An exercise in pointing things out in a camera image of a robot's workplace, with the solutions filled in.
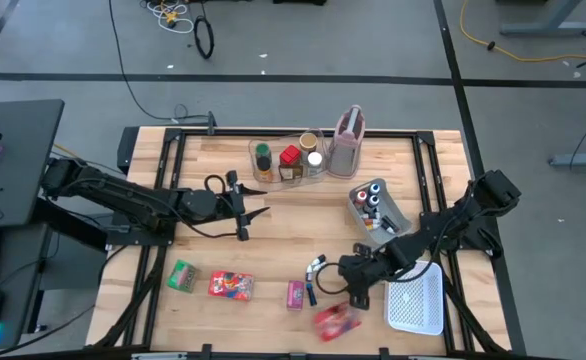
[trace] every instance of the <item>concrete floor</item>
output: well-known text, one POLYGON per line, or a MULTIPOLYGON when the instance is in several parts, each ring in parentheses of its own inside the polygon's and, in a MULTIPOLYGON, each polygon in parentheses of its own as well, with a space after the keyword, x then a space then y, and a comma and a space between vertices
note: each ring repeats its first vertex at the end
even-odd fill
MULTIPOLYGON (((0 1, 0 17, 8 2, 0 1)), ((113 6, 125 67, 132 74, 450 78, 430 1, 329 0, 325 7, 211 1, 207 15, 216 52, 209 62, 187 47, 193 43, 190 36, 159 30, 136 1, 113 0, 113 6)), ((576 60, 567 60, 568 66, 517 63, 469 42, 457 25, 461 6, 461 0, 444 1, 463 78, 586 79, 586 68, 574 69, 576 60)), ((586 38, 498 34, 499 21, 529 19, 540 6, 470 0, 466 27, 522 56, 586 54, 586 38)), ((572 18, 586 21, 586 2, 572 18)), ((118 70, 104 1, 20 0, 0 34, 0 73, 118 70)), ((448 85, 135 82, 132 87, 154 114, 171 116, 183 103, 193 114, 212 110, 222 125, 333 126, 337 114, 358 103, 372 128, 463 130, 448 85)), ((571 152, 586 130, 586 90, 467 87, 466 93, 484 167, 504 170, 523 192, 517 209, 499 225, 527 352, 586 359, 586 176, 546 164, 554 153, 571 152)), ((56 142, 110 166, 125 126, 158 123, 135 107, 122 82, 0 81, 0 101, 44 98, 66 102, 56 142)), ((87 214, 103 211, 75 199, 63 205, 87 214)), ((83 258, 96 269, 103 259, 90 253, 83 258)), ((47 292, 41 322, 63 323, 90 305, 96 291, 87 285, 47 292)), ((24 352, 80 348, 89 319, 24 352)))

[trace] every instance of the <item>white cap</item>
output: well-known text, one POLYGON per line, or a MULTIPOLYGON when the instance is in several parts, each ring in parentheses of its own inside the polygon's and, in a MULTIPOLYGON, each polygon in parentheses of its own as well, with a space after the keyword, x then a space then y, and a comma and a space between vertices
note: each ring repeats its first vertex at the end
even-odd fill
POLYGON ((322 165, 322 154, 319 152, 312 152, 309 154, 309 165, 320 166, 322 165))

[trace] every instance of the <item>wooden tabletop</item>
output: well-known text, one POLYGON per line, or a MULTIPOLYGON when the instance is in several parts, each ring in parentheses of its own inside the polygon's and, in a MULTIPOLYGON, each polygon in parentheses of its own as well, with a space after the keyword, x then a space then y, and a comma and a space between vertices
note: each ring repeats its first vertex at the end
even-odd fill
MULTIPOLYGON (((140 129, 128 180, 153 187, 163 133, 162 127, 140 129)), ((458 131, 434 131, 434 135, 447 201, 452 205, 463 195, 470 178, 464 146, 458 131)), ((247 187, 259 188, 252 176, 247 151, 250 140, 237 136, 188 136, 180 187, 203 188, 205 176, 223 176, 235 169, 247 187)), ((426 173, 430 175, 425 149, 423 154, 426 173)), ((235 238, 207 239, 178 225, 165 262, 152 349, 200 351, 202 344, 209 343, 216 352, 377 354, 380 347, 388 347, 391 354, 444 354, 442 336, 396 331, 385 323, 381 283, 370 290, 370 310, 360 312, 362 325, 328 343, 318 339, 312 317, 346 300, 347 294, 326 295, 316 287, 318 306, 310 307, 305 295, 301 312, 286 309, 289 280, 303 280, 306 266, 319 254, 326 254, 329 261, 337 261, 341 255, 351 254, 353 243, 363 239, 345 206, 350 189, 376 177, 384 178, 396 204, 417 230, 422 205, 415 174, 409 140, 365 138, 360 169, 353 179, 327 176, 321 183, 245 198, 247 211, 270 206, 269 211, 248 227, 251 239, 247 242, 235 238), (200 270, 193 294, 165 285, 178 259, 200 270), (208 283, 215 270, 254 275, 252 300, 241 302, 209 296, 208 283)), ((428 180, 432 206, 437 209, 433 179, 428 176, 428 180)), ((235 225, 233 220, 227 220, 202 225, 200 229, 216 234, 232 232, 235 225)), ((139 252, 139 247, 127 248, 104 271, 87 344, 99 340, 129 302, 139 252)), ((469 307, 495 341, 510 348, 488 257, 478 251, 461 251, 458 257, 469 307)), ((327 269, 322 276, 327 288, 343 285, 335 271, 327 269)), ((141 341, 145 307, 142 306, 138 316, 137 343, 141 341)), ((454 315, 451 319, 456 347, 462 349, 458 319, 452 305, 449 308, 454 315)))

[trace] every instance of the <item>red lid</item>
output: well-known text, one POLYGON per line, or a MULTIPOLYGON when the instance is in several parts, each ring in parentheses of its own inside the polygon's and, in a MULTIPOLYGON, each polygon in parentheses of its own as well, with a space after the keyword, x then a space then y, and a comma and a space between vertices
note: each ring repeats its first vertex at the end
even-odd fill
POLYGON ((295 145, 289 145, 280 154, 280 164, 293 165, 300 160, 300 150, 295 145))

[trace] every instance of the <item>pink box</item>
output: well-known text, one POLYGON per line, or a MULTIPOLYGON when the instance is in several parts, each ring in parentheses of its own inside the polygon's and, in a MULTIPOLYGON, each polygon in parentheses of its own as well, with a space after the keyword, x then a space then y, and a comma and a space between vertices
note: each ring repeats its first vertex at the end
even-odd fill
POLYGON ((295 280, 289 281, 286 308, 289 310, 302 310, 302 304, 304 304, 304 283, 295 280))

